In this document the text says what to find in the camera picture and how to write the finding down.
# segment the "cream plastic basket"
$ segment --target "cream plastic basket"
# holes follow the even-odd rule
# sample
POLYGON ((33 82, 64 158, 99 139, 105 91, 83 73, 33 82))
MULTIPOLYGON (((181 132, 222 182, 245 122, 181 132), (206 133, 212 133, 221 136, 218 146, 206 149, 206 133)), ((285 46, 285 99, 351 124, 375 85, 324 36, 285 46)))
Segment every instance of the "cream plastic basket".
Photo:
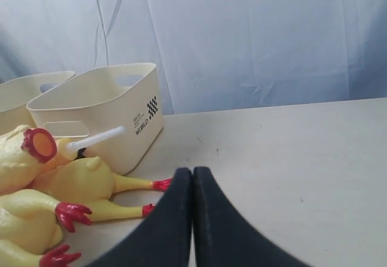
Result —
POLYGON ((94 69, 51 89, 27 104, 33 120, 55 138, 75 141, 118 126, 124 134, 87 148, 112 171, 133 170, 163 129, 156 65, 133 63, 94 69), (120 79, 140 76, 133 85, 120 79))
POLYGON ((35 126, 25 105, 41 95, 44 88, 55 87, 74 76, 72 71, 45 72, 0 84, 0 134, 22 124, 35 126))

